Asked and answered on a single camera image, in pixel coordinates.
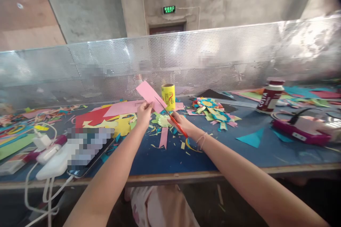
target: pixelated blur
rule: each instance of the pixelated blur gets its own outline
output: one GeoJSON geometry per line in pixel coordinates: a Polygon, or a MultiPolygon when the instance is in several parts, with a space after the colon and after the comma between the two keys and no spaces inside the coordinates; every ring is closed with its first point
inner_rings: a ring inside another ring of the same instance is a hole
{"type": "Polygon", "coordinates": [[[67,142],[72,147],[69,170],[82,170],[114,135],[113,128],[69,128],[67,142]]]}

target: wooden panel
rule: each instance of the wooden panel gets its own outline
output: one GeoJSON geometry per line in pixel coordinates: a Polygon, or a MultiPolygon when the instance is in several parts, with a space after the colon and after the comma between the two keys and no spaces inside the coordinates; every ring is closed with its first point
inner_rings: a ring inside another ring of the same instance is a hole
{"type": "Polygon", "coordinates": [[[48,0],[0,0],[0,51],[65,44],[48,0]]]}

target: green exit sign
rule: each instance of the green exit sign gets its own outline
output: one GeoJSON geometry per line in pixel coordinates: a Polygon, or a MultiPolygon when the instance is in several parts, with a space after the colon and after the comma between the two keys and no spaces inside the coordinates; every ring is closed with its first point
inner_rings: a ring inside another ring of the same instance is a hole
{"type": "Polygon", "coordinates": [[[176,8],[175,5],[173,6],[164,6],[162,8],[163,14],[175,13],[176,8]]]}

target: red scissors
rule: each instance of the red scissors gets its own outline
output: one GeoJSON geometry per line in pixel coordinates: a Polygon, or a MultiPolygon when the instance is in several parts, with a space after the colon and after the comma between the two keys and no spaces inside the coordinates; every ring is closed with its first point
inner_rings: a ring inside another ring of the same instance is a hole
{"type": "Polygon", "coordinates": [[[181,133],[185,136],[185,138],[188,138],[187,133],[180,127],[178,122],[174,119],[174,117],[166,110],[166,108],[163,107],[163,109],[166,111],[166,113],[169,115],[170,119],[174,122],[174,124],[178,127],[178,129],[181,131],[181,133]]]}

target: scissor handle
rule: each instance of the scissor handle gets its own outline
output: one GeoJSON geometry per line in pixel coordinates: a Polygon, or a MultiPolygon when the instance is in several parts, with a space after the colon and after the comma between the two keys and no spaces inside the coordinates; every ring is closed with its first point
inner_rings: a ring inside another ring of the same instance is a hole
{"type": "Polygon", "coordinates": [[[174,124],[179,128],[181,133],[185,136],[185,138],[188,138],[187,133],[182,129],[182,127],[178,124],[178,122],[174,119],[172,115],[170,115],[170,119],[174,122],[174,124]]]}

